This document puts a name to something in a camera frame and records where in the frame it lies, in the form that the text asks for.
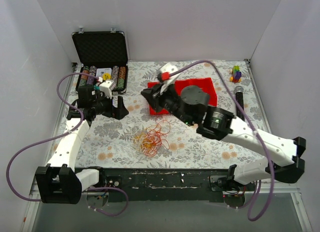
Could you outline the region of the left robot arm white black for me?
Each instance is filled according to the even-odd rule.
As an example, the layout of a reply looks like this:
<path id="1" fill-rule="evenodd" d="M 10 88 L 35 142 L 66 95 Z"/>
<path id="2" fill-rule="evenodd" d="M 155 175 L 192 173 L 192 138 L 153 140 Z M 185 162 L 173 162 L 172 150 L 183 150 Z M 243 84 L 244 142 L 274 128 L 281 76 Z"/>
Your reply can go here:
<path id="1" fill-rule="evenodd" d="M 102 82 L 98 87 L 84 85 L 78 88 L 78 98 L 69 107 L 64 136 L 45 166 L 39 166 L 35 178 L 43 203 L 77 204 L 82 192 L 91 187 L 95 192 L 106 188 L 106 179 L 97 168 L 75 171 L 81 144 L 98 115 L 121 120 L 128 115 L 123 98 L 113 105 L 115 83 Z"/>

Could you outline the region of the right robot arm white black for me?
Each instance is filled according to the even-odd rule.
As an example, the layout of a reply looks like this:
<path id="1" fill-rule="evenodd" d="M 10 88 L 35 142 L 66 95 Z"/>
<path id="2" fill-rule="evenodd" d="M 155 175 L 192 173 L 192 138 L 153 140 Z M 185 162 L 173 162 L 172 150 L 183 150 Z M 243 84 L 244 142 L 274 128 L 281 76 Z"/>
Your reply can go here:
<path id="1" fill-rule="evenodd" d="M 305 172 L 301 155 L 306 149 L 302 137 L 285 139 L 263 130 L 254 130 L 233 113 L 209 105 L 210 96 L 195 85 L 185 87 L 177 94 L 173 85 L 164 92 L 161 85 L 141 91 L 141 95 L 155 111 L 167 110 L 188 126 L 198 125 L 196 132 L 211 140 L 232 143 L 263 156 L 247 164 L 232 165 L 226 177 L 216 185 L 237 191 L 251 182 L 275 179 L 294 184 Z"/>

